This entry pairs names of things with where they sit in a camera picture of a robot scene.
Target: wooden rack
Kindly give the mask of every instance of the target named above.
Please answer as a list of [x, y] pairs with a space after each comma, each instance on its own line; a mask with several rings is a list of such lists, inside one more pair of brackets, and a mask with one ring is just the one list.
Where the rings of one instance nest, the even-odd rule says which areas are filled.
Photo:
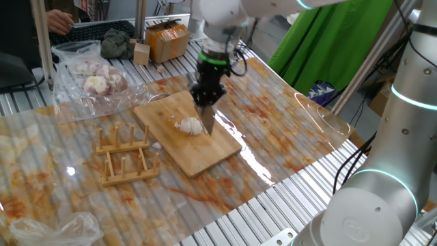
[[[158, 162], [159, 153], [155, 154], [155, 159], [152, 164], [152, 169], [147, 168], [147, 164], [145, 162], [145, 157], [143, 153], [144, 148], [149, 148], [149, 142], [147, 141], [147, 134], [149, 132], [149, 126], [145, 127], [144, 131], [144, 140], [134, 142], [134, 127], [130, 127], [130, 139], [128, 143], [119, 143], [118, 142], [118, 126], [115, 127], [115, 143], [112, 145], [103, 146], [102, 145], [102, 129], [98, 129], [98, 137], [99, 144], [96, 147], [96, 152], [98, 155], [106, 154], [107, 160], [104, 162], [104, 177], [102, 179], [102, 185], [104, 187], [109, 185], [118, 185], [123, 184], [125, 182], [133, 182], [138, 180], [143, 180], [146, 178], [155, 178], [159, 175], [159, 171], [156, 168]], [[111, 161], [111, 153], [117, 152], [127, 152], [131, 150], [138, 150], [138, 163], [137, 163], [137, 171], [126, 173], [126, 158], [122, 158], [122, 174], [115, 175], [114, 169]]]

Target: metal pole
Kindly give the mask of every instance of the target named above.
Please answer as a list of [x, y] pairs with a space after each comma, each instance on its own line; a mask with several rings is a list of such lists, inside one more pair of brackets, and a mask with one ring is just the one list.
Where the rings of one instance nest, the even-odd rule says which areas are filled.
[[135, 16], [135, 37], [137, 40], [144, 40], [145, 31], [145, 6], [147, 0], [137, 0], [137, 15]]
[[[411, 14], [411, 11], [413, 11], [417, 2], [418, 0], [405, 0], [402, 3], [401, 9], [406, 18]], [[400, 27], [403, 27], [403, 25], [404, 23], [402, 22], [401, 16], [399, 15], [399, 12], [397, 12], [385, 29], [384, 33], [381, 35], [374, 48], [370, 51], [366, 60], [363, 62], [363, 65], [361, 65], [360, 69], [355, 74], [355, 77], [352, 79], [344, 93], [340, 96], [340, 99], [334, 105], [333, 109], [331, 110], [333, 114], [339, 115], [341, 113], [341, 110], [343, 110], [346, 103], [361, 86], [361, 83], [364, 82], [363, 80], [367, 76], [369, 71], [375, 66], [376, 62], [379, 59], [379, 56], [384, 52], [389, 42], [396, 35], [397, 30], [399, 30]]]
[[46, 8], [43, 0], [31, 0], [31, 5], [40, 47], [42, 70], [49, 87], [52, 88], [55, 70], [53, 68], [50, 39], [48, 38]]

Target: green cloth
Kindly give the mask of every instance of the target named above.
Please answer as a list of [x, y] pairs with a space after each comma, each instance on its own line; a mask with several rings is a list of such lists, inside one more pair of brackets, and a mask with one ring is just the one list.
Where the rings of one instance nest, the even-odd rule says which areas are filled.
[[129, 35], [124, 31], [118, 31], [114, 28], [103, 35], [102, 50], [100, 55], [103, 58], [123, 58], [130, 59], [134, 57], [134, 47], [129, 43]]
[[268, 65], [307, 95], [316, 81], [345, 88], [364, 62], [392, 0], [350, 0], [300, 13]]

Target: gray cloth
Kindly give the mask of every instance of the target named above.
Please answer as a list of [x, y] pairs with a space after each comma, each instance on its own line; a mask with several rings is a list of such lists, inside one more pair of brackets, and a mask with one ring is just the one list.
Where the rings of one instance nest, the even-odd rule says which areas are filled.
[[129, 43], [129, 35], [124, 31], [111, 29], [107, 31], [102, 42], [102, 51], [100, 54], [104, 58], [125, 58], [134, 57], [134, 47]]

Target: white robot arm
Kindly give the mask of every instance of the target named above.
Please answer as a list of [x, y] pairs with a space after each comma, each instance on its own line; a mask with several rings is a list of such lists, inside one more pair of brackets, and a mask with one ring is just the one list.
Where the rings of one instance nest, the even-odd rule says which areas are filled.
[[[201, 0], [207, 38], [197, 69], [201, 89], [207, 88], [203, 95], [216, 94], [209, 89], [223, 74], [230, 75], [226, 63], [222, 71], [217, 67], [229, 60], [231, 43], [239, 40], [239, 26], [248, 17], [293, 14], [341, 1]], [[366, 162], [292, 246], [397, 246], [424, 207], [437, 163], [436, 13], [437, 0], [424, 0]], [[212, 105], [220, 96], [207, 101]]]

